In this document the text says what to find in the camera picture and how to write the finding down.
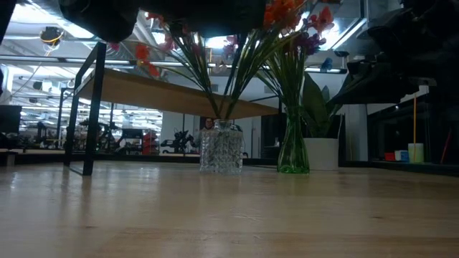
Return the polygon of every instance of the blue object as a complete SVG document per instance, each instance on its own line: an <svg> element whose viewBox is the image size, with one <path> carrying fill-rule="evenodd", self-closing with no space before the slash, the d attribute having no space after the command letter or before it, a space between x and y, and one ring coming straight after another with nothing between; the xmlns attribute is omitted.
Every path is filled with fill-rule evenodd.
<svg viewBox="0 0 459 258"><path fill-rule="evenodd" d="M408 156L408 150L401 150L400 151L400 160L403 162L409 162L410 157Z"/></svg>
<svg viewBox="0 0 459 258"><path fill-rule="evenodd" d="M327 57L321 65L321 72L327 72L333 68L333 60L330 57Z"/></svg>

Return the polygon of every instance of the glass vase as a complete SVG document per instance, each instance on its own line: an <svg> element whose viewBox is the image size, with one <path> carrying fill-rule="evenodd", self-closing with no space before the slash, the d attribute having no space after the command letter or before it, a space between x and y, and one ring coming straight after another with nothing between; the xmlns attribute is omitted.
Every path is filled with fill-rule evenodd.
<svg viewBox="0 0 459 258"><path fill-rule="evenodd" d="M280 149L278 172L309 173L308 152L301 132L301 108L287 107L287 128Z"/></svg>
<svg viewBox="0 0 459 258"><path fill-rule="evenodd" d="M201 172L240 175L242 132L231 130L229 120L215 120L214 129L201 132Z"/></svg>

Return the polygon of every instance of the white pot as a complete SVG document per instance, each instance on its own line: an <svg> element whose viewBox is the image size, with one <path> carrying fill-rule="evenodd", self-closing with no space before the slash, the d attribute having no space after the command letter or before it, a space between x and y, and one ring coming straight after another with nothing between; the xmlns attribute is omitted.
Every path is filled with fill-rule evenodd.
<svg viewBox="0 0 459 258"><path fill-rule="evenodd" d="M338 170L338 139L304 138L312 171Z"/></svg>

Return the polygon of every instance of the green glass vase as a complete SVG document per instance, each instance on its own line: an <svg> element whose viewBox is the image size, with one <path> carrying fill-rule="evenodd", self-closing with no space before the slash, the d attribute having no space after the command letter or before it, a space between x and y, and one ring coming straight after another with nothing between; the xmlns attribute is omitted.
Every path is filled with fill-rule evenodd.
<svg viewBox="0 0 459 258"><path fill-rule="evenodd" d="M301 132L301 108L287 107L287 128L279 153L278 172L309 173L309 160Z"/></svg>

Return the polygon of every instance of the wooden tabletop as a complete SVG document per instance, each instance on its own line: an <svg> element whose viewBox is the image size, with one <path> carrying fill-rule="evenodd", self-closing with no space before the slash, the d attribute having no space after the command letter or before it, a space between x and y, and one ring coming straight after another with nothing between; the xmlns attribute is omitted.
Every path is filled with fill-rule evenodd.
<svg viewBox="0 0 459 258"><path fill-rule="evenodd" d="M459 178L195 164L0 170L1 257L459 257Z"/></svg>

